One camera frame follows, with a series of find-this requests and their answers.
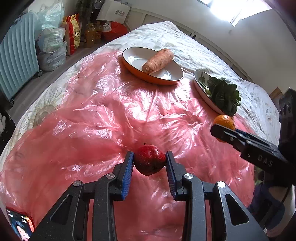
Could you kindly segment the yellow red rice bag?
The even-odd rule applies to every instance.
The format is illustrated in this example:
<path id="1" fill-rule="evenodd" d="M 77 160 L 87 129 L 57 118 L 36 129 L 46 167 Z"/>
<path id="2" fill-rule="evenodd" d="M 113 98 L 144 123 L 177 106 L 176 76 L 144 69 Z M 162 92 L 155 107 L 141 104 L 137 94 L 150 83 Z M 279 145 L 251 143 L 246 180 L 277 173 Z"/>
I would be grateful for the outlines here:
<path id="1" fill-rule="evenodd" d="M 65 16 L 62 27 L 65 29 L 66 55 L 70 56 L 75 53 L 80 44 L 79 14 Z"/>

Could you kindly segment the red apple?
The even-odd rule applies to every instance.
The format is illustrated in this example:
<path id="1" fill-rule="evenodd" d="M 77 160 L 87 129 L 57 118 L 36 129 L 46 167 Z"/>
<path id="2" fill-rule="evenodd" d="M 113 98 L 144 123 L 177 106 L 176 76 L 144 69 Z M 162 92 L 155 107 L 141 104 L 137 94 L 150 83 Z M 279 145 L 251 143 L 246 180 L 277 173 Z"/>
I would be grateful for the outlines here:
<path id="1" fill-rule="evenodd" d="M 134 166 L 141 174 L 150 176 L 166 164 L 165 154 L 155 145 L 143 145 L 133 155 Z"/>

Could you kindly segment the white plate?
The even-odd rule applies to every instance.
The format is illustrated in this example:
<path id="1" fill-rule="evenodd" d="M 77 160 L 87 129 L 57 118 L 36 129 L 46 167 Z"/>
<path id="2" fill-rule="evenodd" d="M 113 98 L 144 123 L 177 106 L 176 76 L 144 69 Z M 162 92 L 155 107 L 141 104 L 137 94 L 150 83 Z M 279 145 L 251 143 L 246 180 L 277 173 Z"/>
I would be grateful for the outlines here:
<path id="1" fill-rule="evenodd" d="M 207 81 L 211 77 L 207 72 L 202 70 L 196 70 L 194 72 L 194 85 L 196 87 L 197 92 L 202 97 L 203 101 L 210 106 L 218 114 L 224 114 L 222 110 L 220 110 L 215 103 L 211 100 L 211 96 L 209 94 L 209 89 L 207 87 Z"/>

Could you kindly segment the white bed sheet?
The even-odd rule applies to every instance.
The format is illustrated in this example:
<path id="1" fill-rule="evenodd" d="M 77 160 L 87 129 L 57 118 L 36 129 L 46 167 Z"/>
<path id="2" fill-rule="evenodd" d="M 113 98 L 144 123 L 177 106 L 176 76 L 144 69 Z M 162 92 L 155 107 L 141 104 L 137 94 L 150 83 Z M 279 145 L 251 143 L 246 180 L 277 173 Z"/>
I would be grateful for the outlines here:
<path id="1" fill-rule="evenodd" d="M 33 128 L 33 119 L 37 112 L 46 105 L 58 108 L 66 94 L 66 88 L 72 77 L 75 77 L 85 61 L 100 53 L 123 51 L 129 47 L 145 47 L 153 50 L 171 49 L 174 60 L 184 71 L 182 83 L 195 84 L 194 72 L 209 72 L 215 77 L 225 77 L 237 85 L 242 98 L 237 115 L 244 124 L 259 137 L 277 145 L 280 139 L 280 114 L 266 91 L 259 85 L 240 78 L 223 60 L 206 47 L 181 32 L 170 21 L 143 25 L 130 33 L 113 40 L 85 56 L 47 87 L 43 93 L 26 110 L 8 143 L 1 153 L 3 164 L 16 142 L 29 129 Z"/>

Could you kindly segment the window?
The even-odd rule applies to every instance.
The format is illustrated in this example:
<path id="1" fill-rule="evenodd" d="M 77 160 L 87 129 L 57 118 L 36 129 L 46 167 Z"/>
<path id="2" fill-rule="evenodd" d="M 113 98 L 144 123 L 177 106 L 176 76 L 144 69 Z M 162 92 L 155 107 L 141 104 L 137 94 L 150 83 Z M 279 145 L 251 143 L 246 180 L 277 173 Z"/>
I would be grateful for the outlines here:
<path id="1" fill-rule="evenodd" d="M 217 19 L 235 27 L 240 20 L 269 11 L 272 8 L 262 0 L 198 0 L 210 9 Z"/>

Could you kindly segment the orange plate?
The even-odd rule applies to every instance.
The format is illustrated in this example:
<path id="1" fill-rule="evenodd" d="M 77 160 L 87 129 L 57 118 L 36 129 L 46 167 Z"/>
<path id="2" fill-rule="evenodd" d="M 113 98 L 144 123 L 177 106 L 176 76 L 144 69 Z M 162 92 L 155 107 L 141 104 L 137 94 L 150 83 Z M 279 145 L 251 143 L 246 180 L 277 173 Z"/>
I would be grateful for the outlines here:
<path id="1" fill-rule="evenodd" d="M 122 52 L 123 64 L 130 73 L 157 85 L 175 85 L 183 79 L 184 71 L 173 57 L 173 51 L 167 48 L 129 47 Z"/>

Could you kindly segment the white paper shopping bag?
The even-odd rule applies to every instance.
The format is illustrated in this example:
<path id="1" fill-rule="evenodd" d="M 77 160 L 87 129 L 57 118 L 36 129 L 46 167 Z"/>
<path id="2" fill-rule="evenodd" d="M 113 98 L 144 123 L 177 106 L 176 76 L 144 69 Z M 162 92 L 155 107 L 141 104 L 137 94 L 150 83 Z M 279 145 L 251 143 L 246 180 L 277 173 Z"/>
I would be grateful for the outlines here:
<path id="1" fill-rule="evenodd" d="M 100 12 L 97 16 L 98 21 L 117 22 L 124 24 L 125 19 L 130 11 L 127 4 L 119 1 L 107 0 L 102 5 Z"/>

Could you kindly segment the oil bottles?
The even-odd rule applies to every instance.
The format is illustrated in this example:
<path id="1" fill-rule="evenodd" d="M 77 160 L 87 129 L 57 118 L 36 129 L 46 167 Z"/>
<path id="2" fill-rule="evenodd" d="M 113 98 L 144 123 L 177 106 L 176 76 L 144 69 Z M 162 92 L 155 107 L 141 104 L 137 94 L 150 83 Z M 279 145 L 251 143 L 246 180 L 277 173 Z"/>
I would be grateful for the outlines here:
<path id="1" fill-rule="evenodd" d="M 101 41 L 102 24 L 100 21 L 88 23 L 84 33 L 84 48 L 92 48 Z"/>

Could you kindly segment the smartphone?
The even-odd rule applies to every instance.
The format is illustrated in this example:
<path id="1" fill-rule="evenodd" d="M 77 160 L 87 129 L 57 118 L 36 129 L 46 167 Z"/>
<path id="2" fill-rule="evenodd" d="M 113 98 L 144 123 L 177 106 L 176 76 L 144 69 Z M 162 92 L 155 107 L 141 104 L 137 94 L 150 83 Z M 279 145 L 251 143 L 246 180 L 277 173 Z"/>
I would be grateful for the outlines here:
<path id="1" fill-rule="evenodd" d="M 26 213 L 16 211 L 9 207 L 6 207 L 6 213 L 16 235 L 20 240 L 28 241 L 35 231 L 35 225 L 31 218 Z"/>

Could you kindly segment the dark green leafy vegetable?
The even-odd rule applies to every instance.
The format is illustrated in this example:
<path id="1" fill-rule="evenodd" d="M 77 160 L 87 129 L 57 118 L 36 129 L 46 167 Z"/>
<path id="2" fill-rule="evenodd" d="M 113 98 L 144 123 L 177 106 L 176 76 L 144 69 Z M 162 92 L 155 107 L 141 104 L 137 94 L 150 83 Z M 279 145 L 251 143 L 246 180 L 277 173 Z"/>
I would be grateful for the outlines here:
<path id="1" fill-rule="evenodd" d="M 234 116 L 240 106 L 241 97 L 237 85 L 225 78 L 210 77 L 207 87 L 211 100 L 229 116 Z"/>

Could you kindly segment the clear plastic bags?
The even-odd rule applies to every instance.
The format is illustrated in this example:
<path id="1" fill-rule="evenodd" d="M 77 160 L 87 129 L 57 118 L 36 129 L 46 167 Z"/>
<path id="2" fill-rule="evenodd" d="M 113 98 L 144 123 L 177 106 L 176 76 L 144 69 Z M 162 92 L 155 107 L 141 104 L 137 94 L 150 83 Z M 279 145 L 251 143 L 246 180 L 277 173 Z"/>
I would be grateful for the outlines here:
<path id="1" fill-rule="evenodd" d="M 38 65 L 42 71 L 51 72 L 66 61 L 66 30 L 62 27 L 63 2 L 54 1 L 51 6 L 42 5 L 36 17 L 35 43 Z"/>

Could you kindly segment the red plastic bag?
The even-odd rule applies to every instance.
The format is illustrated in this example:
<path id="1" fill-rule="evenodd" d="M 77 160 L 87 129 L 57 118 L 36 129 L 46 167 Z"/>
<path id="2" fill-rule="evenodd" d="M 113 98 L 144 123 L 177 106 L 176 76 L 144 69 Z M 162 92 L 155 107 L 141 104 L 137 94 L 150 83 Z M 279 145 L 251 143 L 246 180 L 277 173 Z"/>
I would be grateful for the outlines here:
<path id="1" fill-rule="evenodd" d="M 118 22 L 105 22 L 102 37 L 105 41 L 112 41 L 128 33 L 127 27 Z"/>

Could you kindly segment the light blue radiator heater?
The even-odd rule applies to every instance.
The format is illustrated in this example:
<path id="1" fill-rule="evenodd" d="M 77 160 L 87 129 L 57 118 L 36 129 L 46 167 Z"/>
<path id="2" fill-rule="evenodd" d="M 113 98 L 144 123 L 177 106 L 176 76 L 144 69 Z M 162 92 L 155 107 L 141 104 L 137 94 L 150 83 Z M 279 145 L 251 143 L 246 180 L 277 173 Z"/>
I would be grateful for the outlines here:
<path id="1" fill-rule="evenodd" d="M 13 97 L 33 77 L 40 77 L 35 45 L 36 16 L 29 12 L 15 20 L 1 42 L 1 93 L 11 106 Z"/>

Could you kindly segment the orange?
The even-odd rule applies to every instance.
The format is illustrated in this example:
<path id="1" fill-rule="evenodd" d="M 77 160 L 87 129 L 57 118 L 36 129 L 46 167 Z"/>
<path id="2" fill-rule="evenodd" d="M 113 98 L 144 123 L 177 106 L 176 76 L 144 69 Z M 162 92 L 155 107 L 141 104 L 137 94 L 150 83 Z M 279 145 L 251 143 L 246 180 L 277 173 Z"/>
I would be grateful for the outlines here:
<path id="1" fill-rule="evenodd" d="M 221 126 L 224 126 L 226 128 L 229 128 L 231 130 L 235 130 L 235 123 L 234 123 L 234 119 L 231 116 L 228 116 L 226 114 L 221 114 L 218 115 L 217 117 L 215 117 L 213 124 L 218 124 Z"/>

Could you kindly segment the carrot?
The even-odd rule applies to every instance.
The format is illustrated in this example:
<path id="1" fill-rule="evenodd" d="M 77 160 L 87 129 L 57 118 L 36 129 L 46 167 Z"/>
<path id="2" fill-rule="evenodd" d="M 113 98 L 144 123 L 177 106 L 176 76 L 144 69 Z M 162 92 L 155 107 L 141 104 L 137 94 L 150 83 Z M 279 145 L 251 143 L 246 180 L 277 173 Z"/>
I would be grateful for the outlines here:
<path id="1" fill-rule="evenodd" d="M 155 73 L 166 67 L 173 60 L 173 57 L 174 54 L 171 50 L 161 49 L 142 66 L 142 72 Z"/>

